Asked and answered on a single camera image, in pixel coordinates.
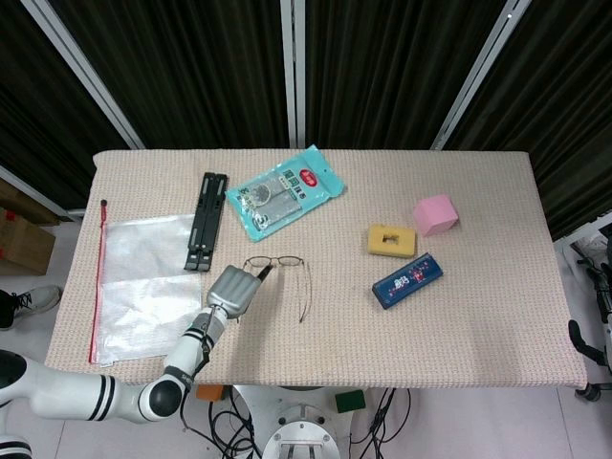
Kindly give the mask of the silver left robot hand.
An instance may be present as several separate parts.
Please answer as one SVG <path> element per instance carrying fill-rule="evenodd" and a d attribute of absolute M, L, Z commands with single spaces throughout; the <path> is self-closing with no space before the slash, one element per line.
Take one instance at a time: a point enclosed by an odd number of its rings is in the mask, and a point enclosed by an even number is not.
<path fill-rule="evenodd" d="M 272 265 L 267 265 L 258 275 L 253 275 L 228 265 L 209 288 L 207 306 L 220 308 L 228 319 L 240 318 L 247 312 L 257 290 L 272 269 Z"/>

